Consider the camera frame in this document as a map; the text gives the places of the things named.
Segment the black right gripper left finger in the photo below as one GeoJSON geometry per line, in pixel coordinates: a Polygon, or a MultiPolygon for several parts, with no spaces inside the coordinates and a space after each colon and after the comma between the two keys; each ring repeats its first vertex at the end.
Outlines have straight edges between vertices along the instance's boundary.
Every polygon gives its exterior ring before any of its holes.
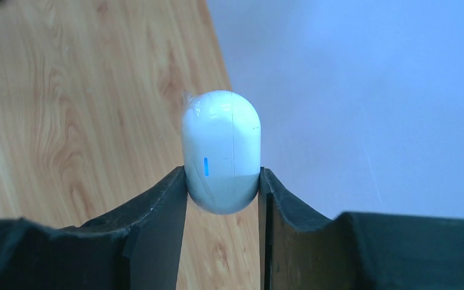
{"type": "Polygon", "coordinates": [[[0,219],[0,289],[175,289],[186,209],[180,166],[79,227],[0,219]]]}

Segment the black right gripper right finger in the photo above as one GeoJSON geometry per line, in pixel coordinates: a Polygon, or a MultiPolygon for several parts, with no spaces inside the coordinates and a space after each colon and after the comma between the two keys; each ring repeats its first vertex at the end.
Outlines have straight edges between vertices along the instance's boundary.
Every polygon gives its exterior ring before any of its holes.
{"type": "Polygon", "coordinates": [[[261,169],[259,186],[262,289],[464,289],[464,219],[329,219],[270,169],[261,169]]]}

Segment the white earbud charging case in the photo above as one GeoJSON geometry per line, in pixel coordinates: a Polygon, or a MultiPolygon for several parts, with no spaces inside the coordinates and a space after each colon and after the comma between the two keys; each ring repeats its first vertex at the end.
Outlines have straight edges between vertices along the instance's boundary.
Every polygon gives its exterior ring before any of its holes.
{"type": "Polygon", "coordinates": [[[189,196],[218,215],[246,208],[259,189],[261,124],[254,106],[231,91],[184,93],[182,152],[189,196]]]}

